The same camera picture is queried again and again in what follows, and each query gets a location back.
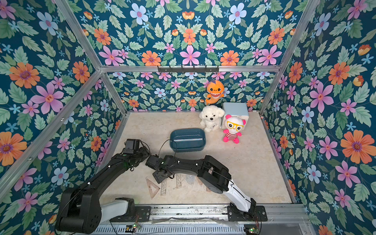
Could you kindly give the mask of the clear long stencil ruler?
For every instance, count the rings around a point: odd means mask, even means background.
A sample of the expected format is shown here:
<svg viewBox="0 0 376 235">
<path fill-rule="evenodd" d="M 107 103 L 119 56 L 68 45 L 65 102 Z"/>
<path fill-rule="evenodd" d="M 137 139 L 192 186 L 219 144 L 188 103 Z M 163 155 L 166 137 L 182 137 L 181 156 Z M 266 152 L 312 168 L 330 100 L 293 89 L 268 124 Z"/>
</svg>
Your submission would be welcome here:
<svg viewBox="0 0 376 235">
<path fill-rule="evenodd" d="M 165 196 L 167 192 L 167 180 L 164 179 L 161 183 L 161 196 Z"/>
</svg>

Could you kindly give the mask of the teal plastic storage box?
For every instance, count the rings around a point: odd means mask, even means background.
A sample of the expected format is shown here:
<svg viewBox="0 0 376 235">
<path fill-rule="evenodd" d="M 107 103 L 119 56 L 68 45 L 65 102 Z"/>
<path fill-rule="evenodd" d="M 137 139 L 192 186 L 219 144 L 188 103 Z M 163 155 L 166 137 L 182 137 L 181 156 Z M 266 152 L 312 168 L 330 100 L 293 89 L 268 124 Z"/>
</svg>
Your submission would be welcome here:
<svg viewBox="0 0 376 235">
<path fill-rule="evenodd" d="M 200 128 L 177 129 L 171 132 L 169 145 L 174 152 L 202 151 L 206 146 L 206 134 Z"/>
</svg>

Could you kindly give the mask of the clear thin straight ruler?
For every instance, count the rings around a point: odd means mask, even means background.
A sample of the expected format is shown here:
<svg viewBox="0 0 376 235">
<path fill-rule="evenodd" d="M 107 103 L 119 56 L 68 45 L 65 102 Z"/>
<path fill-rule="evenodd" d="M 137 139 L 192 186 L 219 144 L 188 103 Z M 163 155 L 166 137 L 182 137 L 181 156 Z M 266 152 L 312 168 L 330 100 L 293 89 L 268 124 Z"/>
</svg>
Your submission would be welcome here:
<svg viewBox="0 0 376 235">
<path fill-rule="evenodd" d="M 203 138 L 183 138 L 183 139 L 173 139 L 173 142 L 199 142 L 203 141 Z"/>
</svg>

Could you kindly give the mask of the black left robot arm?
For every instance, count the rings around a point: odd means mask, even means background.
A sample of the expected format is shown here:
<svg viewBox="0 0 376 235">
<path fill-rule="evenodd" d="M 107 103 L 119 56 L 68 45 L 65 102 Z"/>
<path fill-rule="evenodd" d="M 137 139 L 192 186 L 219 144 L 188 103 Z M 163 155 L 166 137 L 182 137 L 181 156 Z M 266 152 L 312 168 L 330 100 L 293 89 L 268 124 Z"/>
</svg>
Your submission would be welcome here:
<svg viewBox="0 0 376 235">
<path fill-rule="evenodd" d="M 147 144 L 128 139 L 122 152 L 114 155 L 95 176 L 62 193 L 55 230 L 91 234 L 101 223 L 115 217 L 135 218 L 136 206 L 132 198 L 121 197 L 104 205 L 100 204 L 100 198 L 120 175 L 134 170 L 150 156 Z"/>
</svg>

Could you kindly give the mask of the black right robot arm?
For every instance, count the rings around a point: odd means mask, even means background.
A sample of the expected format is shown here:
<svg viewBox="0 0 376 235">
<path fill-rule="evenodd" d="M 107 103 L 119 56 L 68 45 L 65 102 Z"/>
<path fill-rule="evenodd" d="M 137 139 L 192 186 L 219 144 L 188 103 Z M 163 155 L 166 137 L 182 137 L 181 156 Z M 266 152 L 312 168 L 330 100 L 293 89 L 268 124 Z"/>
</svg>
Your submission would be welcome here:
<svg viewBox="0 0 376 235">
<path fill-rule="evenodd" d="M 159 184 L 176 174 L 196 176 L 212 192 L 228 197 L 238 211 L 247 216 L 254 216 L 256 213 L 256 201 L 242 192 L 232 180 L 229 169 L 210 155 L 199 160 L 180 159 L 170 155 L 162 159 L 152 155 L 146 166 L 155 170 L 153 177 Z"/>
</svg>

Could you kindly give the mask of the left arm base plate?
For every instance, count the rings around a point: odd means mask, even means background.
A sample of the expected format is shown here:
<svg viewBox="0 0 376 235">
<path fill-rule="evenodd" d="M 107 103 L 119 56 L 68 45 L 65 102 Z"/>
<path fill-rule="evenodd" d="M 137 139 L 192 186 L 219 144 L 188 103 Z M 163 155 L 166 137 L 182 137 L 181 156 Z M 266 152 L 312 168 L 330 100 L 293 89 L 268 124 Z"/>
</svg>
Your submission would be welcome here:
<svg viewBox="0 0 376 235">
<path fill-rule="evenodd" d="M 148 222 L 151 216 L 150 206 L 134 206 L 126 214 L 114 217 L 110 222 Z"/>
</svg>

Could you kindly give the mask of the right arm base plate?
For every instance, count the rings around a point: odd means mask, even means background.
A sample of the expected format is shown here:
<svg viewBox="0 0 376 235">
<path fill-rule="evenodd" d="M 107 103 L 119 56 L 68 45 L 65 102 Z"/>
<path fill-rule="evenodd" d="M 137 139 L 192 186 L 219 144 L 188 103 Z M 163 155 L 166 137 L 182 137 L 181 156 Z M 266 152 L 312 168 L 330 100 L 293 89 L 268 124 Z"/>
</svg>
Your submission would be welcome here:
<svg viewBox="0 0 376 235">
<path fill-rule="evenodd" d="M 228 220 L 236 222 L 265 222 L 268 220 L 264 206 L 256 206 L 251 212 L 240 211 L 235 205 L 227 206 Z"/>
</svg>

